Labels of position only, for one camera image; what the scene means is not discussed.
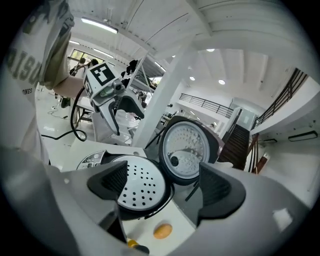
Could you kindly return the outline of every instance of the recessed light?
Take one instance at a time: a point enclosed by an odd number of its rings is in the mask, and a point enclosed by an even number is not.
[[[100,23],[100,22],[97,22],[97,21],[94,21],[92,19],[89,19],[89,18],[81,18],[82,22],[84,23],[87,23],[87,24],[90,24],[90,25],[94,25],[96,27],[99,27],[101,29],[104,29],[104,30],[108,30],[114,34],[117,34],[118,33],[118,30],[115,29],[114,27],[112,26],[109,26],[109,25],[106,25],[106,24],[103,24],[103,23]]]
[[[108,54],[108,53],[106,53],[106,52],[104,52],[104,51],[101,51],[101,50],[98,50],[98,49],[95,49],[95,48],[93,48],[93,50],[95,50],[95,51],[98,52],[98,53],[107,55],[107,56],[110,57],[110,58],[114,58],[113,56],[111,56],[110,54]]]
[[[75,42],[75,41],[71,41],[71,40],[69,40],[69,42],[70,42],[70,43],[73,43],[73,44],[76,44],[76,45],[80,45],[80,43]]]
[[[158,62],[154,62],[159,68],[161,68],[161,65]]]

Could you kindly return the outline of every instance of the white pillar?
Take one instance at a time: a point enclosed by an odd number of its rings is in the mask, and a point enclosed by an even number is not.
[[[166,70],[139,123],[132,146],[145,148],[182,78],[187,75],[188,66],[196,59],[198,51],[190,39],[182,45]]]

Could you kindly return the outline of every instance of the person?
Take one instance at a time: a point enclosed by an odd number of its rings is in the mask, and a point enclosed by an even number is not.
[[[88,63],[88,68],[91,68],[95,65],[98,65],[99,62],[97,61],[97,59],[93,58],[89,63]]]
[[[209,128],[214,131],[215,130],[215,125],[213,123],[210,123]]]
[[[86,71],[87,71],[87,69],[89,69],[89,68],[91,68],[91,67],[93,67],[93,66],[95,66],[95,65],[97,65],[97,64],[99,64],[99,62],[95,59],[95,58],[93,58],[87,65],[80,65],[80,66],[78,66],[76,69],[75,69],[75,77],[76,78],[84,78],[85,77],[85,74],[86,74]]]
[[[82,78],[84,76],[84,73],[86,72],[85,63],[86,63],[86,59],[81,58],[79,61],[79,64],[74,66],[74,68],[70,70],[70,75],[76,78]]]
[[[45,164],[49,155],[37,126],[36,86],[69,98],[84,86],[68,70],[73,26],[66,0],[42,1],[18,30],[0,68],[0,146],[25,151]]]

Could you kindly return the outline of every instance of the window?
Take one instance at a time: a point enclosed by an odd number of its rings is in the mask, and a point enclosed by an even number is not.
[[[150,81],[151,81],[150,87],[155,90],[157,88],[158,84],[160,83],[161,79],[162,79],[162,76],[150,77]]]
[[[73,50],[71,56],[70,56],[70,69],[72,69],[74,66],[77,66],[79,64],[79,61],[81,58],[85,58],[85,63],[84,64],[88,64],[92,59],[96,59],[98,61],[98,63],[102,63],[105,60],[98,58],[94,55],[90,55],[88,53],[85,53],[83,51],[79,51],[79,50]]]

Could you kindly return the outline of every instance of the balcony railing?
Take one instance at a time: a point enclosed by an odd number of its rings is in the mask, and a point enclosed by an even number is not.
[[[255,121],[255,124],[252,127],[252,129],[261,125],[269,117],[272,117],[278,109],[280,109],[284,104],[286,104],[301,87],[301,85],[304,83],[307,77],[307,74],[303,73],[301,70],[296,68],[282,92],[275,99],[272,105]]]
[[[203,99],[194,97],[188,94],[181,93],[180,100],[184,102],[189,102],[192,104],[195,104],[197,106],[200,106],[202,108],[205,108],[207,110],[211,110],[213,112],[216,112],[217,114],[223,115],[226,118],[230,118],[231,114],[233,113],[233,109],[220,105],[218,103]]]

